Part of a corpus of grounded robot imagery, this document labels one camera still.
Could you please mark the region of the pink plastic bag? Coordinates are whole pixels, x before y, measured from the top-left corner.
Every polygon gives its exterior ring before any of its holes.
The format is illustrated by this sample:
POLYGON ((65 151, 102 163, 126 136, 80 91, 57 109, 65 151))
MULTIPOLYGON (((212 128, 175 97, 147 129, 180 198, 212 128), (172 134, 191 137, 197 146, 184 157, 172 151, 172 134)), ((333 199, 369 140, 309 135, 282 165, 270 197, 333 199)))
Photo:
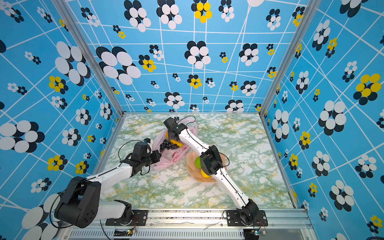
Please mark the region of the pink plastic bag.
POLYGON ((152 141, 152 151, 158 150, 161 154, 160 161, 154 164, 156 170, 162 170, 174 163, 179 162, 184 157, 189 147, 175 137, 171 137, 168 129, 165 128, 152 141))

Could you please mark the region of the pink scalloped plastic plate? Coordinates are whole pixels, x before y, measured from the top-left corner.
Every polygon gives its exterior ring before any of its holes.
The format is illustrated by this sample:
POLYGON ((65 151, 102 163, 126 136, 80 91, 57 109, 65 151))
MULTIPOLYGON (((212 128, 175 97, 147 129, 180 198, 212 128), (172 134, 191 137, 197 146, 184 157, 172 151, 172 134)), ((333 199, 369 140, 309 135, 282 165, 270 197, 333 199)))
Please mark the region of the pink scalloped plastic plate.
POLYGON ((196 159, 198 154, 196 152, 187 153, 187 165, 186 170, 192 176, 192 178, 199 183, 216 183, 217 181, 212 178, 205 178, 202 174, 202 169, 196 165, 196 159))

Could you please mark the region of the yellow fake lemon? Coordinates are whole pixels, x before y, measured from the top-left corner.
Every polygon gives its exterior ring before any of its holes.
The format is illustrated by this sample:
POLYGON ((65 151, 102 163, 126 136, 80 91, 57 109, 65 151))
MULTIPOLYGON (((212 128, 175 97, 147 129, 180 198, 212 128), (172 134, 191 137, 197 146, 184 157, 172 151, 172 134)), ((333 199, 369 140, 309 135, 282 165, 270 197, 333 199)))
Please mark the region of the yellow fake lemon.
POLYGON ((211 177, 211 176, 207 175, 203 170, 201 170, 201 174, 202 174, 202 177, 206 178, 206 179, 211 177))

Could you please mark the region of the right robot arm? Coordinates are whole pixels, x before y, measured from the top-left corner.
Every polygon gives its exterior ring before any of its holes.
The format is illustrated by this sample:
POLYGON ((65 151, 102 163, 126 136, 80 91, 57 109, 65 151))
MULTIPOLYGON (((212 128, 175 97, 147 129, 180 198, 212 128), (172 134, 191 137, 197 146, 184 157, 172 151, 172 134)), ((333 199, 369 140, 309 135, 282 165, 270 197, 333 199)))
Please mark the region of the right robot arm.
POLYGON ((259 207, 231 179, 218 148, 205 144, 185 124, 178 123, 173 118, 166 119, 164 125, 172 137, 176 137, 199 155, 203 172, 215 179, 219 187, 230 196, 241 221, 247 226, 252 225, 259 213, 259 207))

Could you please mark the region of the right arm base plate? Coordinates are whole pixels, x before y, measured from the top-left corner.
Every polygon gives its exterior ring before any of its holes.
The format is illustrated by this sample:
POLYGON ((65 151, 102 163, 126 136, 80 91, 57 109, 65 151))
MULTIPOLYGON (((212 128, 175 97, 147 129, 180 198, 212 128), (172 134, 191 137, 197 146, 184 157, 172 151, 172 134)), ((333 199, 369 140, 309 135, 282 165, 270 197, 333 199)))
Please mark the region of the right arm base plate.
POLYGON ((229 227, 267 227, 269 225, 266 212, 259 210, 255 216, 240 213, 237 210, 225 210, 223 215, 229 227))

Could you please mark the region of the green fake lime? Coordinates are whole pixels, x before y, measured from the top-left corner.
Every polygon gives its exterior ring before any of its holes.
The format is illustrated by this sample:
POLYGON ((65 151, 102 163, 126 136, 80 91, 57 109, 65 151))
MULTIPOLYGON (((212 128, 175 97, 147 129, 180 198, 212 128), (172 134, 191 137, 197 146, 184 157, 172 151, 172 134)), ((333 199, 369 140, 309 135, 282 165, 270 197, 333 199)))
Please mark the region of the green fake lime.
POLYGON ((201 169, 202 168, 202 165, 201 165, 201 158, 200 157, 197 157, 195 159, 195 166, 198 168, 198 169, 201 169))

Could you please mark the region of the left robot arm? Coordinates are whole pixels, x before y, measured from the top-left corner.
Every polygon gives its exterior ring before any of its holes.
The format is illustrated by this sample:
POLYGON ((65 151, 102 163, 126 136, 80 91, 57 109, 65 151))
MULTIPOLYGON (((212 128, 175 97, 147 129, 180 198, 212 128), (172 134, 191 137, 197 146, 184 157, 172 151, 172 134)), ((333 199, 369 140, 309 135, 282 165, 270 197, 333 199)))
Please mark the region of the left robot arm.
POLYGON ((161 153, 152 150, 151 146, 149 139, 137 141, 133 152, 121 159, 116 167, 87 178, 73 178, 54 200, 51 207, 54 217, 79 228, 107 219, 131 223, 134 214, 130 203, 122 200, 101 203, 100 196, 117 183, 141 174, 144 167, 158 163, 161 153))

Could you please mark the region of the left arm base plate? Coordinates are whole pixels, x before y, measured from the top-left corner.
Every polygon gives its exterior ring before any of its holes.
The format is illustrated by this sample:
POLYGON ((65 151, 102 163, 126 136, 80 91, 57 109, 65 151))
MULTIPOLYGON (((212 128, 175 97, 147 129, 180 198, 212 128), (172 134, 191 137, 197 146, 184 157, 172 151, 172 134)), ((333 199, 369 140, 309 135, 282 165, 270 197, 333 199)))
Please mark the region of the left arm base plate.
POLYGON ((142 227, 146 225, 148 213, 148 210, 130 210, 118 219, 107 219, 106 226, 142 227))

